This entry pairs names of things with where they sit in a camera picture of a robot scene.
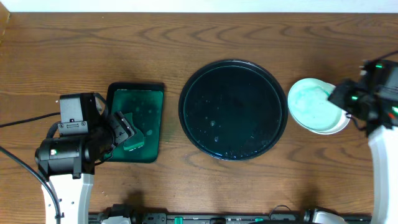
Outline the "green sponge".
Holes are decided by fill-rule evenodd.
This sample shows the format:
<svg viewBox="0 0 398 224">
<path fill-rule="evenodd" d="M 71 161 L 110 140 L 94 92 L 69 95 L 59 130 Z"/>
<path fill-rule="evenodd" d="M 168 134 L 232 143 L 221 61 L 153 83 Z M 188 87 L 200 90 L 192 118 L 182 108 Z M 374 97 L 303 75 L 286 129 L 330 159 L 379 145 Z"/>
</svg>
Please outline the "green sponge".
<svg viewBox="0 0 398 224">
<path fill-rule="evenodd" d="M 123 149 L 125 151 L 133 151 L 138 149 L 145 144 L 145 137 L 142 131 L 135 126 L 132 120 L 132 113 L 128 113 L 124 115 L 127 121 L 130 123 L 131 127 L 134 128 L 134 135 L 126 140 L 123 145 Z"/>
</svg>

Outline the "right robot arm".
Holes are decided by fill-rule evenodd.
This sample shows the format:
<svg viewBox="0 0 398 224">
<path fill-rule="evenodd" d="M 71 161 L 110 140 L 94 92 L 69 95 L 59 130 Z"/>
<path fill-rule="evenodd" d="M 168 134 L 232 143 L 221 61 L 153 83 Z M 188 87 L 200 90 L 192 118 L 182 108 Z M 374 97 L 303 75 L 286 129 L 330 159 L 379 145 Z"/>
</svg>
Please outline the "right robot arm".
<svg viewBox="0 0 398 224">
<path fill-rule="evenodd" d="M 335 87 L 328 101 L 365 122 L 371 150 L 374 209 L 371 223 L 397 223 L 397 62 L 377 58 L 364 63 L 358 82 Z"/>
</svg>

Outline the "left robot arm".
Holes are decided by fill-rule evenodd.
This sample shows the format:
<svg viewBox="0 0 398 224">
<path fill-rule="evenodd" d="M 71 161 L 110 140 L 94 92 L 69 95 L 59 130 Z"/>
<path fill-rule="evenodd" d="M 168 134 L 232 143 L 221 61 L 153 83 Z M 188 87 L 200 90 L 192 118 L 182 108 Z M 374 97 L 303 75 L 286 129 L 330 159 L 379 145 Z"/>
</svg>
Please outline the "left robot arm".
<svg viewBox="0 0 398 224">
<path fill-rule="evenodd" d="M 95 167 L 136 134 L 99 93 L 62 95 L 60 121 L 36 149 L 47 223 L 88 223 Z"/>
</svg>

